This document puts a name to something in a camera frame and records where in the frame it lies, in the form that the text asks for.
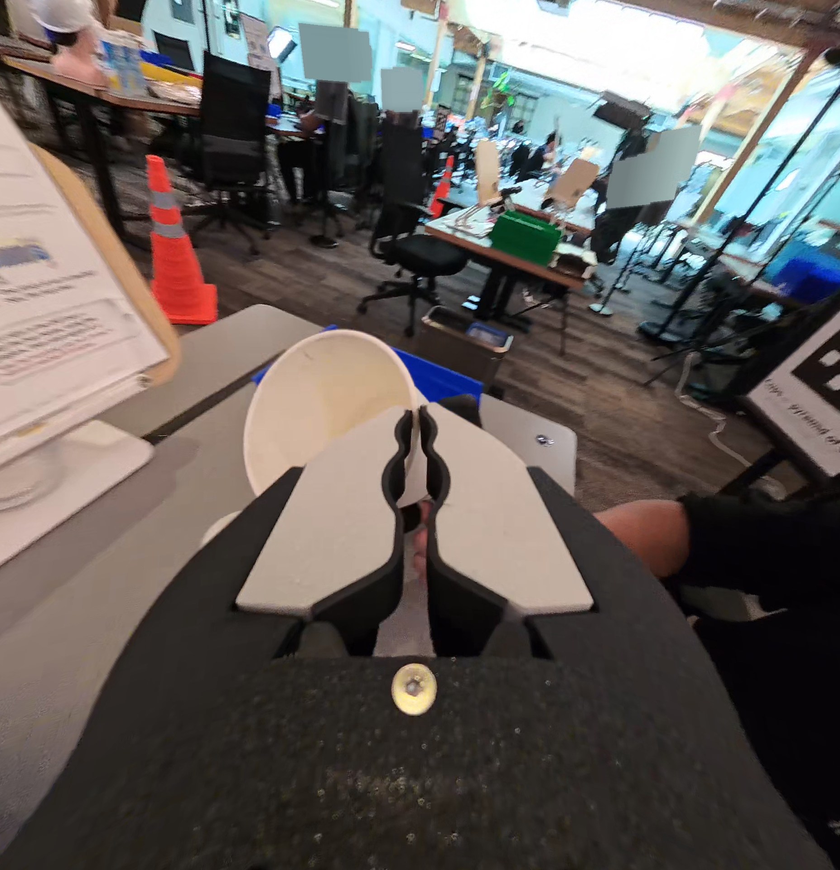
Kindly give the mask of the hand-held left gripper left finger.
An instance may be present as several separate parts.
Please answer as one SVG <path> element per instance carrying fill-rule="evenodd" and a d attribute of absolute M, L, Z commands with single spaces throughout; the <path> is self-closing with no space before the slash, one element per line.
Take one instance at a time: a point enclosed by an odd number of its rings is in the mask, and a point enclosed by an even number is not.
<path fill-rule="evenodd" d="M 237 610 L 334 626 L 374 649 L 404 585 L 405 489 L 414 413 L 389 408 L 308 462 L 244 585 Z"/>

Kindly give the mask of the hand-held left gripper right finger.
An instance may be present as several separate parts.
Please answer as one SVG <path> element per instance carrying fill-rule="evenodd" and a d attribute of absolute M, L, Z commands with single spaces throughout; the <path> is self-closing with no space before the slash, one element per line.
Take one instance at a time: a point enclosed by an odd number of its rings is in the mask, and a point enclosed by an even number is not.
<path fill-rule="evenodd" d="M 488 431 L 439 405 L 419 412 L 430 508 L 426 576 L 437 655 L 482 653 L 503 622 L 587 614 L 594 599 L 539 483 Z"/>

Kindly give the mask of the blue plastic bin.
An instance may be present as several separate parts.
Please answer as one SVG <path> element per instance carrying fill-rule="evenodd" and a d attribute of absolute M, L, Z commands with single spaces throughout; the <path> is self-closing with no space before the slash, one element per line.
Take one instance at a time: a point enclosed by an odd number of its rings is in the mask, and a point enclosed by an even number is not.
<path fill-rule="evenodd" d="M 840 289 L 840 260 L 821 256 L 796 256 L 773 280 L 779 295 L 798 305 L 815 305 Z"/>
<path fill-rule="evenodd" d="M 322 331 L 282 353 L 256 385 L 277 414 L 377 414 L 463 394 L 480 398 L 471 377 L 397 351 L 364 332 Z"/>

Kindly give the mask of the person's right hand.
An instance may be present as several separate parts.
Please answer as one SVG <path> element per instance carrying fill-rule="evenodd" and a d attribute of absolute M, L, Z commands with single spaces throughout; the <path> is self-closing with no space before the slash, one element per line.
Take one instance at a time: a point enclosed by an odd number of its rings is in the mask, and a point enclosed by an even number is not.
<path fill-rule="evenodd" d="M 427 551 L 429 543 L 428 521 L 430 519 L 430 507 L 431 502 L 428 498 L 419 503 L 419 523 L 415 529 L 413 538 L 413 566 L 415 574 L 422 585 L 428 583 Z"/>

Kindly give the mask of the grey metal bin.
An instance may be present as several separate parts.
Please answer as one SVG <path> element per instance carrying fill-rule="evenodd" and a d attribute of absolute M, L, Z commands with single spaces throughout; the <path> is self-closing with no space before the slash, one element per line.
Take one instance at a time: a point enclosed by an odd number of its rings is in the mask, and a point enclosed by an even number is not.
<path fill-rule="evenodd" d="M 437 305 L 422 317 L 415 349 L 417 356 L 471 377 L 489 391 L 513 339 L 511 332 L 462 310 Z"/>

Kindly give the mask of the black office chair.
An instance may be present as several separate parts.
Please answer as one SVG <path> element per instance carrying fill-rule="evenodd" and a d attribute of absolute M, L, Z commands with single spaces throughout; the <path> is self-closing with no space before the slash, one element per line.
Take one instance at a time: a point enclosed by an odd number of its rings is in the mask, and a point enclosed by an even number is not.
<path fill-rule="evenodd" d="M 405 299 L 406 338 L 415 334 L 417 303 L 439 305 L 437 280 L 457 275 L 468 264 L 468 256 L 456 245 L 420 231 L 422 219 L 432 217 L 425 206 L 423 141 L 422 129 L 417 125 L 405 125 L 392 116 L 382 124 L 382 207 L 369 252 L 382 264 L 395 267 L 396 276 L 380 283 L 357 305 L 357 314 L 362 315 L 373 303 Z"/>
<path fill-rule="evenodd" d="M 267 110 L 271 71 L 203 53 L 199 106 L 200 173 L 203 189 L 213 197 L 204 218 L 191 233 L 212 223 L 232 226 L 245 239 L 252 256 L 260 250 L 249 234 L 252 228 L 266 240 L 272 228 L 267 218 L 255 218 L 237 207 L 240 195 L 264 198 L 270 194 L 267 152 Z"/>

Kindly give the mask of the wooden desk black legs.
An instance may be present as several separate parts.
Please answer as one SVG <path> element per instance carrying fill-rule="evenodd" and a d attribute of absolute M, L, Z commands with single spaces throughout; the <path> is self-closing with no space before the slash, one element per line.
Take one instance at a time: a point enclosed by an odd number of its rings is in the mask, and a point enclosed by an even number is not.
<path fill-rule="evenodd" d="M 72 106 L 82 136 L 83 151 L 91 164 L 102 209 L 122 242 L 146 250 L 149 242 L 128 231 L 127 223 L 147 223 L 147 213 L 124 213 L 118 200 L 108 160 L 105 138 L 94 114 L 96 106 L 138 111 L 161 116 L 197 116 L 197 108 L 156 97 L 133 97 L 99 89 L 56 73 L 42 49 L 35 46 L 0 44 L 0 72 L 23 75 L 44 88 L 46 103 L 61 142 L 61 153 L 74 152 L 59 113 L 58 103 Z"/>
<path fill-rule="evenodd" d="M 488 236 L 501 213 L 493 214 L 489 205 L 457 209 L 427 222 L 424 232 L 456 245 L 470 261 L 489 270 L 480 294 L 464 304 L 475 319 L 526 333 L 531 330 L 533 311 L 559 304 L 558 355 L 562 357 L 570 295 L 584 289 L 598 261 L 592 251 L 563 239 L 547 268 L 494 250 Z"/>

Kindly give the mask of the green plastic bin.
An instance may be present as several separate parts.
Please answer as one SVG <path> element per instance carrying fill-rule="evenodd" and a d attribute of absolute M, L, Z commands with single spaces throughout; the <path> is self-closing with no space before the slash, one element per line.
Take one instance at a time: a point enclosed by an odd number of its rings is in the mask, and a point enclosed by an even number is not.
<path fill-rule="evenodd" d="M 556 223 L 507 211 L 498 216 L 488 238 L 492 249 L 547 268 L 562 242 L 563 232 Z"/>

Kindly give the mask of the orange traffic cone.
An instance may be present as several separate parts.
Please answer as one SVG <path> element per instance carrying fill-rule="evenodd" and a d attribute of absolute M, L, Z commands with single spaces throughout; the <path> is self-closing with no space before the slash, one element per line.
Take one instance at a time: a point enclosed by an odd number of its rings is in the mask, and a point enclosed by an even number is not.
<path fill-rule="evenodd" d="M 172 324 L 213 324 L 218 316 L 217 288 L 203 279 L 164 159 L 147 155 L 146 164 L 152 222 L 151 291 Z"/>
<path fill-rule="evenodd" d="M 453 209 L 458 208 L 458 203 L 453 202 L 450 197 L 451 182 L 453 179 L 453 170 L 455 166 L 455 158 L 453 155 L 448 155 L 444 173 L 439 179 L 439 182 L 434 191 L 433 199 L 430 203 L 430 214 L 432 219 L 438 219 L 447 215 Z"/>

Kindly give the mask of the white board stand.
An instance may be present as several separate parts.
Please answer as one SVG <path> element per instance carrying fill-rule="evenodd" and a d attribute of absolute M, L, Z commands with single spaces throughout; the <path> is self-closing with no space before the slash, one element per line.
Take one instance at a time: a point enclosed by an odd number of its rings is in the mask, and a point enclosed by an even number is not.
<path fill-rule="evenodd" d="M 151 444 L 93 420 L 0 468 L 0 567 L 138 472 Z"/>

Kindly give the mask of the framed marker sign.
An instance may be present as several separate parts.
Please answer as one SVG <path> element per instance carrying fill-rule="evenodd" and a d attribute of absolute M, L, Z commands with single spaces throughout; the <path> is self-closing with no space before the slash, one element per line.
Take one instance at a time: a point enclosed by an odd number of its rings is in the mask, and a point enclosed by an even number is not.
<path fill-rule="evenodd" d="M 807 479 L 840 484 L 840 290 L 768 365 L 743 409 Z"/>

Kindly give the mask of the black studio light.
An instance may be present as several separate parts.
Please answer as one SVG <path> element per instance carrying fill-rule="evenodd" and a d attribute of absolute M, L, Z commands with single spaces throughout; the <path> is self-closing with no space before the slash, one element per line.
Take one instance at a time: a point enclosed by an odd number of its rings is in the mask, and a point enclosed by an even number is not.
<path fill-rule="evenodd" d="M 622 131 L 645 131 L 653 110 L 650 106 L 623 97 L 620 94 L 601 92 L 592 117 Z"/>

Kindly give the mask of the wooden instruction board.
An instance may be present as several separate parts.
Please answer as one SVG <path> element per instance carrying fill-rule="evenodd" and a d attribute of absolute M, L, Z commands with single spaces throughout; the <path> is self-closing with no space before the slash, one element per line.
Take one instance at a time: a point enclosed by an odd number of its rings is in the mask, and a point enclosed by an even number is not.
<path fill-rule="evenodd" d="M 76 174 L 0 101 L 0 450 L 174 369 L 177 337 Z"/>

